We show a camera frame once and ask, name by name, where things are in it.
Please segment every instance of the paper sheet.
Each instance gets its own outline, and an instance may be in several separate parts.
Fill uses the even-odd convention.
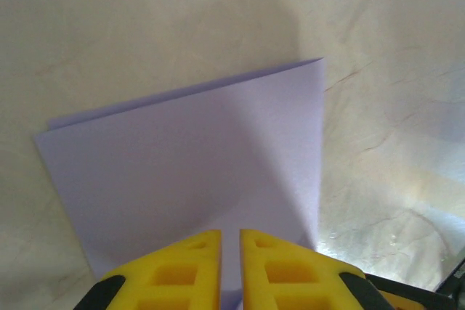
[[[96,277],[205,229],[240,288],[240,228],[313,244],[324,62],[314,60],[51,122],[36,144]]]

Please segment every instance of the marble surface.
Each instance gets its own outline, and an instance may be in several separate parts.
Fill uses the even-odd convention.
[[[432,289],[465,245],[465,0],[0,0],[0,307],[93,283],[31,136],[47,119],[328,60],[321,252]]]

